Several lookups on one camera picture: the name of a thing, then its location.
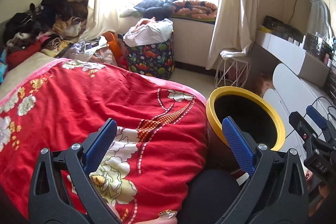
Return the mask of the right hand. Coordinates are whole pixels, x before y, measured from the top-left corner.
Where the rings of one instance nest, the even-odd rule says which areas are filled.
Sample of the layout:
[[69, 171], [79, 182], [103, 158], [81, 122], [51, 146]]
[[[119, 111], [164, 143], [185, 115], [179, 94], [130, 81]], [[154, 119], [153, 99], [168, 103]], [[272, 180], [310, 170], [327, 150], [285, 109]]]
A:
[[309, 217], [312, 217], [329, 195], [331, 187], [321, 182], [310, 170], [306, 171], [305, 179], [309, 195]]

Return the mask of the left hand painted nails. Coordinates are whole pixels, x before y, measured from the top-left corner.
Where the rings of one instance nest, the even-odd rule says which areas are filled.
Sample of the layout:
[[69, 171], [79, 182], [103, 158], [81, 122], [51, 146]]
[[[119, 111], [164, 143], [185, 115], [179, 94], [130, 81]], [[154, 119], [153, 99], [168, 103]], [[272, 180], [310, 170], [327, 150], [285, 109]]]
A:
[[150, 224], [176, 224], [177, 223], [177, 211], [165, 210], [159, 213], [156, 219], [147, 221]]

